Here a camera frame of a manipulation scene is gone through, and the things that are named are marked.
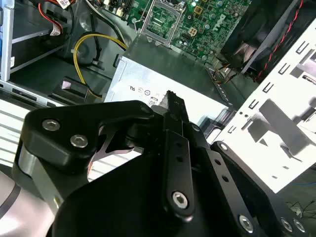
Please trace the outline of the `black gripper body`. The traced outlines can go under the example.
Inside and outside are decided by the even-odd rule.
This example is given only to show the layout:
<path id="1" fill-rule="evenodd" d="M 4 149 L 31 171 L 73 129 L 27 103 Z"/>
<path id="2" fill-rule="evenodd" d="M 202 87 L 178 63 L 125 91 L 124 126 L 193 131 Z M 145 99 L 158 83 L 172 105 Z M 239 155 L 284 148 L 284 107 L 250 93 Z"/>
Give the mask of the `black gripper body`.
<path id="1" fill-rule="evenodd" d="M 161 203 L 162 163 L 134 158 L 73 192 L 60 207 L 54 237 L 244 237 L 199 168 L 192 169 L 195 212 L 184 223 Z"/>

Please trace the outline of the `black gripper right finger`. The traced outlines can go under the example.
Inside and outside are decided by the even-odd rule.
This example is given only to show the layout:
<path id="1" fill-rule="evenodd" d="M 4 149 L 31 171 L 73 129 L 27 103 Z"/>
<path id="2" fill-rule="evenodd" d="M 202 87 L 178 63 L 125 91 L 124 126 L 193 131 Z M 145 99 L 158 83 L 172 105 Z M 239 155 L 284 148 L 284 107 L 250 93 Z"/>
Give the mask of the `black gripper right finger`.
<path id="1" fill-rule="evenodd" d="M 211 181 L 233 237 L 308 237 L 307 227 L 226 143 L 189 124 L 194 157 Z"/>

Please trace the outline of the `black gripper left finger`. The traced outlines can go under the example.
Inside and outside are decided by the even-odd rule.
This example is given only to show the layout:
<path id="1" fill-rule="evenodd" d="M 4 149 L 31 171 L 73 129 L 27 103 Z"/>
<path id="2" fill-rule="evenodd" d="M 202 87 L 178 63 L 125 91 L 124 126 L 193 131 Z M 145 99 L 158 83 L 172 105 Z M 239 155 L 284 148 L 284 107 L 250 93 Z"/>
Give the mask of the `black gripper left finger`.
<path id="1" fill-rule="evenodd" d="M 133 148 L 143 153 L 126 163 L 120 179 L 132 184 L 134 195 L 146 182 L 153 186 L 150 204 L 182 221 L 195 210 L 185 102 L 166 92 L 156 112 L 144 102 L 119 101 L 37 109 L 22 127 L 19 152 L 75 176 L 94 160 Z"/>

